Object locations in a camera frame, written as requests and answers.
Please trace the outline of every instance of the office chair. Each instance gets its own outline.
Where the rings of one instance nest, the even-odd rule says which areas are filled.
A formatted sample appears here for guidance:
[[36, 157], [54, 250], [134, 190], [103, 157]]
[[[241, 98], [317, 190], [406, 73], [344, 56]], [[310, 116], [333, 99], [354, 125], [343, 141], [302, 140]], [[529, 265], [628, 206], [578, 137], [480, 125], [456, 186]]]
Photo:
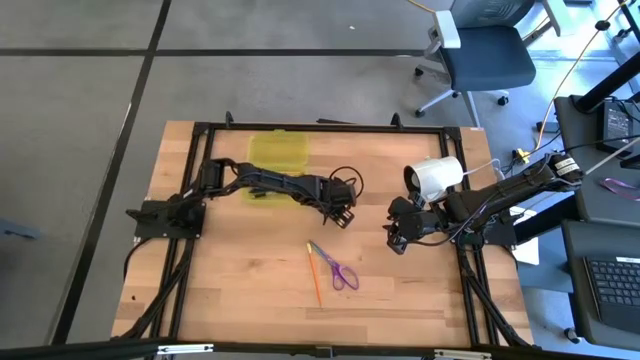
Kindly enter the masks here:
[[480, 120], [472, 91], [497, 92], [498, 104], [509, 102], [510, 89], [531, 84], [536, 68], [527, 46], [553, 27], [558, 36], [573, 32], [570, 17], [562, 0], [544, 0], [549, 21], [525, 39], [514, 27], [531, 10], [535, 0], [456, 0], [448, 11], [435, 11], [435, 26], [429, 30], [431, 44], [425, 58], [442, 64], [445, 71], [418, 65], [414, 75], [419, 79], [425, 71], [450, 83], [451, 88], [437, 95], [415, 111], [422, 117], [425, 110], [453, 95], [462, 95], [474, 126]]

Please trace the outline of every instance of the chair wheel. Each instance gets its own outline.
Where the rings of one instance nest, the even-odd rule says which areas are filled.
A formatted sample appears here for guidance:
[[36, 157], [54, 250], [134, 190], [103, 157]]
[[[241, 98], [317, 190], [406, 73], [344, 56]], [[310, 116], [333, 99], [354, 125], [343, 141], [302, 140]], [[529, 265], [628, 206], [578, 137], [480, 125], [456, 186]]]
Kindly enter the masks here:
[[568, 329], [564, 329], [564, 336], [569, 339], [569, 341], [571, 341], [574, 344], [580, 344], [580, 338], [578, 337], [578, 334], [576, 334], [576, 329], [574, 328], [568, 328]]

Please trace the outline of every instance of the yellow transparent container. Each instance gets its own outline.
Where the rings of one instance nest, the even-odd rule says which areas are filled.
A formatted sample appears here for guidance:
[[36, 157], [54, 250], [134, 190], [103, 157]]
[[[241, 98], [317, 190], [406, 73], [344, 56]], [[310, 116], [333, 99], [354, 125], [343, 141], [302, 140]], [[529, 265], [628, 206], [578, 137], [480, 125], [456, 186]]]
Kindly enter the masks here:
[[[309, 137], [305, 133], [284, 130], [254, 135], [249, 140], [248, 157], [247, 161], [267, 170], [292, 176], [305, 174], [309, 161]], [[250, 204], [296, 203], [288, 195], [272, 192], [256, 197], [251, 193], [251, 189], [243, 189], [242, 196]]]

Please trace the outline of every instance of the desk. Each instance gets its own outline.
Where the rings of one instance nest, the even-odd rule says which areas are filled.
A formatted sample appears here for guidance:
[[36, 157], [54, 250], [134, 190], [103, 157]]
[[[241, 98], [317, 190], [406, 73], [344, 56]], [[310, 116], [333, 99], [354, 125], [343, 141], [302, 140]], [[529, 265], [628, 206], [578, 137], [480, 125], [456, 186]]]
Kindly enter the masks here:
[[[193, 126], [192, 122], [167, 123], [149, 187], [151, 199], [166, 199], [179, 190]], [[216, 131], [212, 157], [245, 161], [249, 139], [256, 133]], [[488, 162], [484, 131], [461, 129], [461, 133], [468, 167]], [[308, 207], [251, 206], [239, 193], [210, 201], [203, 234], [195, 245], [178, 338], [259, 344], [470, 346], [454, 248], [415, 246], [398, 256], [386, 246], [382, 228], [388, 223], [391, 200], [406, 195], [403, 167], [426, 156], [441, 156], [437, 136], [355, 132], [308, 136], [309, 173], [328, 176], [341, 165], [362, 173], [365, 190], [352, 210], [355, 219], [347, 229], [339, 229], [330, 222], [322, 226], [321, 215]], [[472, 174], [470, 181], [479, 188], [495, 182], [495, 176], [487, 167]], [[443, 236], [434, 234], [425, 240]], [[318, 308], [305, 246], [309, 239], [358, 273], [357, 292], [334, 291], [330, 271], [318, 258], [325, 305]], [[155, 296], [166, 251], [167, 240], [157, 239], [132, 257], [113, 335], [128, 330]], [[484, 254], [494, 301], [520, 336], [532, 342], [513, 259], [498, 247], [488, 246]], [[171, 308], [169, 303], [161, 335], [167, 333], [166, 314]], [[486, 339], [477, 301], [475, 309], [481, 339]]]
[[[595, 113], [580, 113], [567, 97], [556, 98], [554, 104], [565, 147], [597, 140]], [[634, 126], [634, 131], [640, 134], [640, 127]], [[640, 150], [639, 147], [636, 147], [634, 154], [637, 154], [638, 150]], [[585, 171], [609, 155], [596, 149], [595, 146], [581, 147], [569, 153]], [[608, 161], [583, 180], [580, 190], [576, 191], [574, 196], [518, 224], [516, 226], [518, 240], [530, 239], [558, 227], [562, 219], [640, 227], [638, 204], [599, 185], [600, 180], [607, 177], [634, 185], [640, 181], [640, 171], [623, 169], [620, 167], [620, 161], [616, 159]]]
[[569, 297], [578, 336], [596, 345], [640, 350], [640, 335], [607, 326], [598, 320], [582, 262], [583, 257], [593, 255], [640, 257], [640, 246], [637, 246], [640, 245], [640, 229], [565, 221], [562, 234], [573, 279], [574, 293]]

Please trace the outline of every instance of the floor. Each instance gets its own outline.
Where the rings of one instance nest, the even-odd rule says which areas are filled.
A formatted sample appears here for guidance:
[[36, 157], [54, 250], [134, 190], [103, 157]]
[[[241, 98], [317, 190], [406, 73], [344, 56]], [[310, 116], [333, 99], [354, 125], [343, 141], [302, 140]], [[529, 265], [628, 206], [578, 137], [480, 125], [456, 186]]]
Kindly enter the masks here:
[[[146, 49], [161, 4], [2, 2], [0, 49]], [[523, 34], [539, 22], [536, 10], [519, 24]], [[572, 14], [584, 18], [591, 10], [572, 9]], [[590, 21], [585, 22], [588, 30]], [[171, 5], [159, 48], [421, 49], [431, 25], [429, 16], [404, 2], [182, 0]], [[571, 41], [585, 42], [579, 35]], [[564, 49], [559, 43], [548, 34], [535, 44], [536, 80], [512, 90], [508, 106], [498, 106], [492, 95], [475, 95], [491, 152], [503, 163], [513, 148], [535, 145], [533, 127], [577, 55], [573, 46]], [[231, 111], [239, 122], [328, 118], [386, 124], [398, 112], [407, 124], [470, 126], [461, 99], [442, 101], [422, 119], [412, 116], [417, 105], [445, 88], [427, 76], [413, 80], [418, 63], [417, 58], [388, 57], [155, 58], [69, 340], [104, 340], [110, 334], [134, 228], [124, 209], [138, 207], [144, 197], [165, 121], [221, 121]], [[616, 67], [606, 39], [598, 38], [560, 94], [588, 91]], [[141, 68], [143, 58], [135, 56], [8, 56], [0, 51], [0, 218], [44, 234], [35, 241], [7, 237], [0, 242], [0, 348], [46, 342]], [[535, 341], [543, 348], [637, 357], [564, 340], [560, 330], [572, 326], [566, 294], [525, 289], [525, 299]]]

